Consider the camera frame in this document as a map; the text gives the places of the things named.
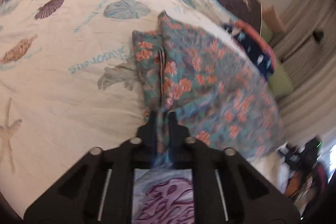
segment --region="blue leaf print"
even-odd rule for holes
[[[120,0],[110,3],[104,10],[104,16],[115,19],[135,19],[148,15],[150,8],[136,0]]]
[[[192,0],[182,0],[185,4],[187,4],[190,7],[196,8],[195,3]]]

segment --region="green pillow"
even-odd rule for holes
[[[268,78],[268,87],[275,99],[281,99],[294,91],[292,81],[280,61],[274,74]]]
[[[285,32],[274,32],[272,39],[268,42],[268,45],[274,48],[274,46],[278,44],[285,36]]]
[[[261,37],[267,42],[269,43],[269,41],[272,39],[273,37],[273,32],[271,31],[271,29],[267,26],[265,21],[261,22]]]

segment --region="seashell pattern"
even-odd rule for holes
[[[0,59],[0,64],[8,63],[11,61],[17,61],[20,58],[22,58],[30,46],[32,45],[32,42],[37,38],[37,34],[34,35],[31,38],[24,38],[20,40],[20,42],[14,46],[12,49],[10,49],[8,52],[5,53],[5,55]]]
[[[51,0],[47,2],[44,6],[40,7],[35,19],[43,19],[51,16],[55,11],[60,8],[64,0]]]

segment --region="orange flower pattern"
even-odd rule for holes
[[[174,61],[168,62],[165,67],[165,73],[170,73],[171,75],[175,75],[176,72],[176,63]]]
[[[262,156],[283,144],[277,105],[249,62],[202,28],[165,12],[158,22],[160,31],[134,31],[133,45],[146,109],[150,100],[161,102],[160,148],[168,111],[175,111],[190,135],[213,148],[234,147],[244,157]]]
[[[217,82],[217,78],[214,75],[209,75],[209,76],[207,76],[207,81],[208,81],[209,84],[213,84],[213,83]]]
[[[202,75],[196,75],[195,78],[196,78],[196,81],[199,85],[204,85],[205,84],[205,78]]]
[[[151,55],[152,55],[152,52],[147,51],[147,50],[141,50],[140,52],[137,52],[135,54],[135,58],[137,61],[141,61],[141,60],[148,59]]]
[[[195,138],[204,142],[206,145],[210,145],[210,133],[205,130],[202,130],[199,133],[197,133]]]
[[[153,44],[152,43],[148,43],[145,41],[141,41],[138,43],[140,48],[153,48]]]

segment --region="black clamp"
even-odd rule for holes
[[[157,155],[156,117],[152,112],[136,137],[117,148],[91,149],[27,209],[24,221],[130,224],[134,169],[150,169]],[[295,206],[236,150],[215,150],[191,137],[174,112],[168,120],[172,167],[192,169],[196,224],[300,221]]]

